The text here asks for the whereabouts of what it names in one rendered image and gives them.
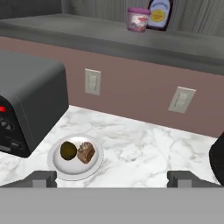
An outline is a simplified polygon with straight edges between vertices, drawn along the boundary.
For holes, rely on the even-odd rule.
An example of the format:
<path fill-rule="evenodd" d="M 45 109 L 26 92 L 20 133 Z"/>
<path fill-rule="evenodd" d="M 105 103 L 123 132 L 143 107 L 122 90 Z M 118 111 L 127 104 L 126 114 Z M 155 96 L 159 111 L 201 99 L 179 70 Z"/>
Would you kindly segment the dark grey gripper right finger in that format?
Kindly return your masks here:
<path fill-rule="evenodd" d="M 190 171 L 168 171 L 167 187 L 174 188 L 208 188 L 221 187 L 215 183 L 198 178 Z"/>

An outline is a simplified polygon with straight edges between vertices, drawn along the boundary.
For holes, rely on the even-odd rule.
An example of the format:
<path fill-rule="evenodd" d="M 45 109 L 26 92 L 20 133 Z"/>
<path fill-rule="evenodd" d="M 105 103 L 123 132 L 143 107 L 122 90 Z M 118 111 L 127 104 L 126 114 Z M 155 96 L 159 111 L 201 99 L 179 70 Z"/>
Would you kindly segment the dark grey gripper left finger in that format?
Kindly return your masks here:
<path fill-rule="evenodd" d="M 56 188 L 56 171 L 34 171 L 24 179 L 3 185 L 3 188 Z"/>

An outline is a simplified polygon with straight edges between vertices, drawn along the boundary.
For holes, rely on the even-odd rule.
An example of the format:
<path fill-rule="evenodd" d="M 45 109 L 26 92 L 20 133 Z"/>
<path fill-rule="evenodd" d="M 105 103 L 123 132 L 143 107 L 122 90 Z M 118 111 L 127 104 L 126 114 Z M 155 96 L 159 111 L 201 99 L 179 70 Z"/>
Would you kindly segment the dark green avocado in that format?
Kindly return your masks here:
<path fill-rule="evenodd" d="M 73 143 L 66 141 L 60 146 L 60 155 L 65 160 L 71 160 L 75 158 L 76 154 L 77 148 Z"/>

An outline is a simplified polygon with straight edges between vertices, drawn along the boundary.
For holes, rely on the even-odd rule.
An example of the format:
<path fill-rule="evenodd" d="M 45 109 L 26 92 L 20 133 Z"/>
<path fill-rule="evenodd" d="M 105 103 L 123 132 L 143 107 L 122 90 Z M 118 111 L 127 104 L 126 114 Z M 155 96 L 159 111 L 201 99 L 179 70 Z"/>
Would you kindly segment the white round plate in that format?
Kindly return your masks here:
<path fill-rule="evenodd" d="M 83 143 L 91 143 L 94 147 L 94 155 L 90 161 L 83 163 L 78 156 L 65 160 L 60 155 L 60 147 L 64 142 L 70 142 L 77 149 Z M 104 159 L 104 149 L 94 138 L 85 134 L 72 134 L 59 139 L 49 150 L 47 164 L 51 171 L 57 172 L 57 177 L 65 181 L 77 181 L 85 179 L 99 170 Z"/>

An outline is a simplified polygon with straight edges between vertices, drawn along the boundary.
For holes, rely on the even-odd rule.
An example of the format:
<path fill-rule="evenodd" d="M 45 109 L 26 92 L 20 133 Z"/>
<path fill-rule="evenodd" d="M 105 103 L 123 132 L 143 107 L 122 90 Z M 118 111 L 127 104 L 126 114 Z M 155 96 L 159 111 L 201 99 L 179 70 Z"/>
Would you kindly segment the brown bread piece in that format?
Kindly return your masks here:
<path fill-rule="evenodd" d="M 83 164 L 88 164 L 94 154 L 95 148 L 90 142 L 82 143 L 77 151 L 77 157 Z"/>

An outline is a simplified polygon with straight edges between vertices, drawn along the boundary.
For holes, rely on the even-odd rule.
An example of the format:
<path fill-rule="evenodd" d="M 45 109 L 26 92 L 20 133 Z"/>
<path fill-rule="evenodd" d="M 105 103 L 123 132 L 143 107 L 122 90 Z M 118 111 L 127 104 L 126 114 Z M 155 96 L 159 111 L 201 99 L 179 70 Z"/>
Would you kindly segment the grey open cabinet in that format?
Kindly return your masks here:
<path fill-rule="evenodd" d="M 61 0 L 0 0 L 0 37 L 224 76 L 224 38 L 132 32 L 119 22 L 64 14 Z"/>

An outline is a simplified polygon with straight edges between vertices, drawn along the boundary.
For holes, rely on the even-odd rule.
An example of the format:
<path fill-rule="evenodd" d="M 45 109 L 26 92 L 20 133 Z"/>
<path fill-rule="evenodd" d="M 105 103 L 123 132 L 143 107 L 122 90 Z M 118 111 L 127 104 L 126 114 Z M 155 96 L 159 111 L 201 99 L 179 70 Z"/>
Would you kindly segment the pink lidded jam tub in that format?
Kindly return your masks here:
<path fill-rule="evenodd" d="M 129 7 L 127 28 L 132 32 L 145 32 L 151 11 L 144 8 Z"/>

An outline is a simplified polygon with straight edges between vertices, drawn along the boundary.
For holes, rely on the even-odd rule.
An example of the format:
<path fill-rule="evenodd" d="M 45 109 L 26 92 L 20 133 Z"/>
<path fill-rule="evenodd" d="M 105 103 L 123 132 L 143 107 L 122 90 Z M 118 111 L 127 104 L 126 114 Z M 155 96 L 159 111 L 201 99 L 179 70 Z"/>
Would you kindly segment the black rounded appliance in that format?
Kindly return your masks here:
<path fill-rule="evenodd" d="M 209 162 L 214 176 L 224 186 L 224 132 L 209 150 Z"/>

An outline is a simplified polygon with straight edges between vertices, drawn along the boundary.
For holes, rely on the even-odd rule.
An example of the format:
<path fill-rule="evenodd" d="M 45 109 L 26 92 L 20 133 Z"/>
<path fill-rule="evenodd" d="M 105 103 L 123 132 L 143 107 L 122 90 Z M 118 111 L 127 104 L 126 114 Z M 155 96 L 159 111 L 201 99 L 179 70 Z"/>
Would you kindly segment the dark grey toaster oven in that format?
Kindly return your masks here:
<path fill-rule="evenodd" d="M 68 109 L 62 63 L 0 51 L 0 151 L 28 158 Z"/>

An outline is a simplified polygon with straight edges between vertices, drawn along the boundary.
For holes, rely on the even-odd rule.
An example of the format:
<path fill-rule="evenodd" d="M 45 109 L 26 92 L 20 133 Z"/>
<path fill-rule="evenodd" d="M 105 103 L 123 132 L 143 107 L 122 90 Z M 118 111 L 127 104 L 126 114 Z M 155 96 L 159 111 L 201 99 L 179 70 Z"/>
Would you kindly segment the dark bottle with yellow label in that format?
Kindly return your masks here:
<path fill-rule="evenodd" d="M 165 31 L 172 15 L 173 0 L 150 0 L 148 10 L 150 17 L 147 28 Z"/>

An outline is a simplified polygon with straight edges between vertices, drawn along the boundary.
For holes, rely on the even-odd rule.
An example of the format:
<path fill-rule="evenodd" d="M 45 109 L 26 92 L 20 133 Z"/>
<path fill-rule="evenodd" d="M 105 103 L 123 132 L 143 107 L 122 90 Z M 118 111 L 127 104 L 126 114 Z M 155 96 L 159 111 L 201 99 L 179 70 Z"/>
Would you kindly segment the white wall outlet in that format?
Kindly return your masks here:
<path fill-rule="evenodd" d="M 195 93 L 195 89 L 187 87 L 177 87 L 168 110 L 184 114 L 188 106 L 190 105 Z"/>
<path fill-rule="evenodd" d="M 101 91 L 102 72 L 85 69 L 85 92 L 91 95 L 99 95 Z"/>

